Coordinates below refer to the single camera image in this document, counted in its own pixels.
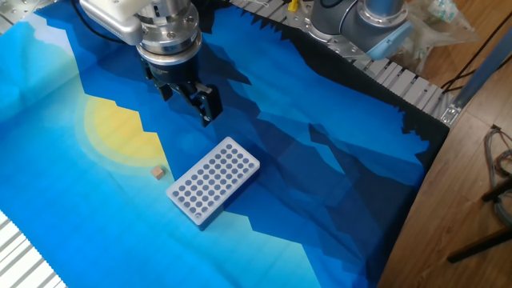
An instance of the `small wooden cube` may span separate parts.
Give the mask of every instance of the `small wooden cube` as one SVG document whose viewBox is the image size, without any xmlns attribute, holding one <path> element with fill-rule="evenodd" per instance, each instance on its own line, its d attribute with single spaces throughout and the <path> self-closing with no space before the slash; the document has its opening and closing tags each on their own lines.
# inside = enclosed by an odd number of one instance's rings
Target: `small wooden cube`
<svg viewBox="0 0 512 288">
<path fill-rule="evenodd" d="M 157 180 L 160 180 L 162 179 L 162 177 L 164 177 L 166 175 L 166 172 L 164 172 L 162 170 L 162 168 L 156 166 L 155 168 L 152 169 L 151 171 L 151 174 L 157 179 Z"/>
</svg>

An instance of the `hole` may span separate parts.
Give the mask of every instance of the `hole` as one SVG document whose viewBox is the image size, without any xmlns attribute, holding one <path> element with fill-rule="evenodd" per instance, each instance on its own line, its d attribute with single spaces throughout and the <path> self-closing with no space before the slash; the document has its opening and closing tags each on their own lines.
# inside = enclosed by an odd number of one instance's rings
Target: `hole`
<svg viewBox="0 0 512 288">
<path fill-rule="evenodd" d="M 158 11 L 158 7 L 153 6 L 154 14 L 157 15 L 157 17 L 160 17 L 160 11 Z"/>
</svg>

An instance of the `black cable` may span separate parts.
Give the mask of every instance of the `black cable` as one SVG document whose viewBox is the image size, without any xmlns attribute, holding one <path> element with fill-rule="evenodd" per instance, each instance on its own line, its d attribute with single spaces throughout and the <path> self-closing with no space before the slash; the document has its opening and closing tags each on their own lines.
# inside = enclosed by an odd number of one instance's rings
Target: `black cable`
<svg viewBox="0 0 512 288">
<path fill-rule="evenodd" d="M 503 159 L 508 158 L 512 154 L 512 150 L 506 150 L 505 152 L 498 156 L 496 162 L 493 161 L 491 147 L 492 138 L 493 135 L 495 134 L 499 134 L 500 136 L 502 136 L 502 140 L 507 147 L 509 147 L 509 145 L 507 144 L 505 138 L 508 138 L 510 141 L 512 141 L 512 138 L 509 135 L 501 131 L 501 129 L 496 126 L 491 127 L 491 129 L 489 130 L 489 132 L 487 132 L 487 135 L 484 138 L 484 150 L 486 153 L 486 162 L 487 167 L 489 169 L 490 184 L 492 185 L 492 187 L 496 187 L 496 185 L 498 184 L 498 182 L 496 181 L 496 174 L 504 176 L 505 174 L 502 174 L 502 172 L 509 173 L 508 171 L 505 171 L 503 169 L 501 162 Z M 497 196 L 496 199 L 494 200 L 494 211 L 496 212 L 496 215 L 503 222 L 503 224 L 507 225 L 508 227 L 512 227 L 512 214 L 505 208 L 502 200 L 505 196 L 510 194 L 512 194 L 512 190 L 507 190 L 503 192 L 503 194 Z"/>
<path fill-rule="evenodd" d="M 500 64 L 500 66 L 496 69 L 496 71 L 500 70 L 502 67 L 504 67 L 504 65 L 506 65 L 510 60 L 512 59 L 512 55 L 510 55 L 507 59 L 505 59 L 505 61 L 503 61 L 502 64 Z M 467 76 L 470 76 L 470 75 L 473 75 L 474 72 L 476 72 L 476 70 L 472 70 L 471 72 L 468 72 L 464 75 L 461 75 L 459 79 L 462 79 L 464 77 L 467 77 Z M 445 92 L 444 93 L 448 93 L 448 92 L 451 92 L 451 91 L 456 91 L 456 90 L 460 90 L 464 88 L 464 86 L 459 86 L 459 87 L 455 87 L 455 88 L 451 88 L 451 89 L 448 89 L 446 88 Z"/>
<path fill-rule="evenodd" d="M 11 26 L 13 26 L 13 25 L 14 25 L 14 23 L 12 23 L 12 21 L 11 21 L 11 20 L 7 19 L 7 17 L 6 17 L 6 16 L 2 15 L 2 13 L 0 13 L 0 17 L 2 17 L 4 20 L 6 20 L 6 21 L 11 25 Z"/>
<path fill-rule="evenodd" d="M 93 27 L 91 27 L 89 25 L 89 23 L 86 22 L 86 20 L 84 19 L 84 17 L 82 16 L 82 14 L 80 13 L 80 11 L 78 10 L 77 8 L 77 4 L 74 2 L 74 0 L 71 0 L 71 5 L 73 7 L 73 10 L 74 12 L 77 14 L 77 16 L 80 18 L 80 20 L 82 21 L 83 25 L 85 25 L 87 27 L 87 29 L 90 30 L 90 32 L 96 34 L 97 36 L 105 39 L 105 40 L 108 40 L 108 41 L 112 41 L 112 42 L 116 42 L 116 43 L 119 43 L 119 44 L 125 44 L 127 45 L 124 41 L 122 40 L 118 40 L 118 39 L 114 39 L 114 38 L 110 38 L 108 36 L 105 36 L 99 32 L 97 32 L 96 30 L 93 29 Z"/>
<path fill-rule="evenodd" d="M 505 170 L 505 168 L 503 168 L 503 160 L 507 159 L 507 158 L 512 158 L 512 150 L 507 150 L 503 153 L 501 153 L 497 158 L 496 158 L 496 173 L 500 174 L 501 176 L 503 177 L 512 177 L 512 173 Z"/>
<path fill-rule="evenodd" d="M 491 33 L 489 35 L 489 37 L 487 38 L 487 40 L 482 44 L 482 46 L 480 46 L 480 49 L 478 49 L 477 53 L 475 53 L 473 55 L 473 57 L 468 61 L 468 63 L 466 63 L 466 65 L 464 66 L 464 68 L 462 68 L 457 76 L 455 76 L 455 78 L 452 78 L 451 80 L 449 80 L 448 82 L 444 83 L 442 86 L 441 86 L 441 89 L 445 89 L 445 93 L 446 92 L 449 92 L 448 90 L 451 88 L 451 86 L 455 83 L 455 81 L 459 80 L 459 79 L 462 79 L 464 77 L 467 77 L 467 76 L 470 76 L 472 74 L 474 74 L 474 72 L 476 70 L 473 70 L 467 74 L 464 74 L 462 75 L 462 73 L 471 65 L 471 63 L 476 59 L 477 56 L 480 55 L 480 53 L 483 51 L 483 49 L 487 46 L 487 44 L 489 44 L 490 40 L 496 35 L 496 33 L 503 27 L 503 25 L 505 25 L 505 23 L 510 19 L 510 17 L 512 17 L 512 12 L 510 12 L 506 17 L 505 19 L 503 19 L 503 21 L 501 23 L 499 23 L 499 25 L 494 29 L 493 33 Z"/>
</svg>

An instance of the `robotic arm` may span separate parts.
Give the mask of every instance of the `robotic arm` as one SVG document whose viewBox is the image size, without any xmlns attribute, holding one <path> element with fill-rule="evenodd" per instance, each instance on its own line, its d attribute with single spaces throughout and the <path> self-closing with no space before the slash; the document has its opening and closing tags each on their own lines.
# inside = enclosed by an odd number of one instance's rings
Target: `robotic arm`
<svg viewBox="0 0 512 288">
<path fill-rule="evenodd" d="M 221 112 L 214 86 L 198 76 L 202 44 L 198 11 L 190 0 L 81 0 L 84 11 L 118 36 L 136 46 L 146 78 L 153 80 L 164 101 L 173 92 L 194 107 L 203 126 Z"/>
<path fill-rule="evenodd" d="M 202 44 L 198 11 L 190 0 L 80 0 L 84 11 L 136 46 L 146 78 L 162 99 L 178 93 L 207 126 L 221 112 L 214 86 L 198 76 Z M 318 40 L 342 35 L 373 59 L 389 56 L 412 31 L 404 0 L 314 0 L 308 33 Z"/>
</svg>

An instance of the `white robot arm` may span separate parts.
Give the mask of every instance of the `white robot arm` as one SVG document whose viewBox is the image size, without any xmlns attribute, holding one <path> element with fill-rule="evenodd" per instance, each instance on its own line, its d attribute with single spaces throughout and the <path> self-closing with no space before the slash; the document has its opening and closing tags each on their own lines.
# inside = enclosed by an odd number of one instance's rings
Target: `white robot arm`
<svg viewBox="0 0 512 288">
<path fill-rule="evenodd" d="M 198 111 L 204 126 L 222 112 L 217 89 L 204 86 L 198 77 L 202 35 L 198 11 L 190 0 L 80 3 L 89 17 L 137 47 L 144 75 L 153 80 L 164 101 L 173 92 L 180 94 Z"/>
</svg>

